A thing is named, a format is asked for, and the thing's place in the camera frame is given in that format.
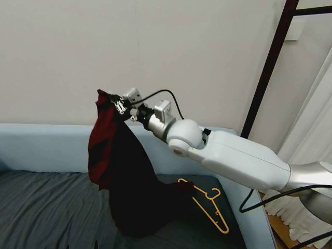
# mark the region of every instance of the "clothing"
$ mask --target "clothing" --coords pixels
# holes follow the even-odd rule
[[[90,135],[90,180],[109,190],[109,207],[123,234],[142,237],[190,213],[193,183],[164,184],[124,118],[98,90],[98,119]]]

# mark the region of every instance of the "bed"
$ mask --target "bed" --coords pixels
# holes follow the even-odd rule
[[[248,188],[175,156],[141,126],[130,128],[162,182],[185,178],[221,190],[221,213],[232,233],[197,218],[176,220],[145,238],[123,236],[109,214],[107,191],[87,176],[91,126],[0,124],[0,248],[275,248],[264,210],[238,211]],[[255,192],[248,204],[259,201]]]

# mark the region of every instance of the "black cable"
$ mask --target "black cable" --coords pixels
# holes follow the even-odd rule
[[[308,185],[308,186],[304,186],[304,187],[299,187],[299,188],[295,188],[295,189],[292,189],[292,190],[289,190],[289,191],[286,191],[286,192],[283,192],[283,193],[280,193],[278,195],[275,195],[275,196],[272,196],[264,201],[261,201],[253,206],[250,206],[250,207],[247,207],[246,209],[243,209],[243,206],[246,204],[247,200],[250,198],[250,196],[253,194],[253,189],[250,190],[248,196],[244,199],[244,201],[242,202],[242,204],[240,205],[240,213],[245,213],[245,212],[248,212],[252,209],[255,209],[259,206],[262,206],[262,205],[265,205],[271,201],[274,201],[280,197],[283,197],[283,196],[288,196],[288,195],[291,195],[293,193],[297,193],[297,192],[300,192],[300,191],[303,191],[303,190],[307,190],[307,189],[312,189],[312,188],[332,188],[332,185],[325,185],[325,184],[315,184],[315,185]]]
[[[316,242],[316,241],[318,241],[318,240],[322,240],[322,239],[327,238],[327,237],[329,237],[329,236],[332,236],[332,231],[330,231],[330,232],[326,232],[326,233],[324,233],[324,234],[321,234],[321,235],[318,235],[318,236],[316,236],[316,237],[313,237],[313,238],[310,239],[310,240],[307,240],[307,241],[304,241],[304,242],[302,242],[302,243],[299,243],[298,245],[293,246],[291,249],[299,249],[299,248],[305,247],[306,245],[309,245],[309,244],[311,244],[311,243],[314,243],[314,242]]]
[[[271,201],[274,201],[274,200],[276,200],[276,199],[278,199],[278,198],[280,198],[280,197],[287,196],[287,195],[291,195],[291,194],[293,194],[293,193],[297,193],[297,192],[300,192],[300,191],[303,191],[303,190],[307,190],[307,189],[312,189],[312,188],[332,188],[332,186],[331,186],[331,185],[316,184],[316,185],[309,185],[309,186],[304,186],[304,187],[295,188],[295,189],[292,189],[292,190],[289,190],[289,191],[286,191],[286,192],[280,193],[280,194],[278,194],[278,195],[272,196],[272,197],[270,197],[270,198],[268,198],[268,199],[266,199],[266,200],[264,200],[264,201],[261,201],[261,202],[255,204],[255,205],[253,205],[253,206],[250,206],[250,207],[247,207],[246,209],[243,209],[243,206],[247,203],[248,199],[251,197],[251,195],[252,195],[253,192],[254,192],[254,190],[251,189],[250,192],[249,192],[249,194],[248,194],[248,196],[244,199],[244,201],[243,201],[242,204],[240,205],[239,210],[240,210],[240,213],[245,213],[245,212],[248,212],[248,211],[250,211],[250,210],[252,210],[252,209],[255,209],[255,208],[259,207],[259,206],[262,206],[262,205],[264,205],[264,204],[267,204],[267,203],[269,203],[269,202],[271,202]],[[321,235],[318,235],[318,236],[316,236],[316,237],[314,237],[314,238],[312,238],[312,239],[310,239],[310,240],[306,240],[306,241],[304,241],[304,242],[302,242],[302,243],[299,243],[298,245],[292,247],[291,249],[299,249],[299,248],[302,248],[302,247],[304,247],[304,246],[306,246],[306,245],[309,245],[309,244],[311,244],[311,243],[314,243],[314,242],[316,242],[316,241],[318,241],[318,240],[322,240],[322,239],[324,239],[324,238],[327,238],[327,237],[329,237],[329,236],[331,236],[331,235],[332,235],[332,231],[330,231],[330,232],[326,232],[326,233],[321,234]]]
[[[139,101],[136,101],[136,102],[131,103],[131,105],[135,105],[135,104],[142,103],[142,102],[144,102],[145,100],[150,99],[151,97],[153,97],[154,95],[156,95],[156,94],[158,94],[158,93],[160,93],[160,92],[168,92],[168,93],[171,94],[171,96],[172,96],[173,99],[174,99],[174,102],[175,102],[175,105],[176,105],[176,108],[177,108],[177,111],[178,111],[180,117],[181,117],[182,119],[184,119],[184,117],[182,116],[182,113],[181,113],[181,111],[180,111],[180,107],[178,106],[178,103],[177,103],[177,100],[176,100],[175,95],[172,93],[171,90],[168,90],[168,89],[162,89],[162,90],[156,91],[156,92],[150,94],[149,96],[147,96],[147,97],[145,97],[145,98],[143,98],[143,99],[141,99],[141,100],[139,100]]]

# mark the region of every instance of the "white curtain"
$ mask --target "white curtain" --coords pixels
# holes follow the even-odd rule
[[[278,156],[289,164],[332,163],[332,49]],[[269,190],[264,199],[276,193]],[[332,225],[311,214],[297,197],[280,198],[268,203],[265,209],[268,214],[280,216],[284,224],[289,225],[292,240],[303,242],[332,230]],[[317,241],[314,246],[321,248],[330,239]]]

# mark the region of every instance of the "bed headboard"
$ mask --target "bed headboard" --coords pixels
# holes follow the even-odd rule
[[[130,129],[144,146],[156,173],[210,174],[198,163],[174,155],[167,144],[142,126]],[[87,172],[91,130],[92,126],[0,124],[0,171]]]

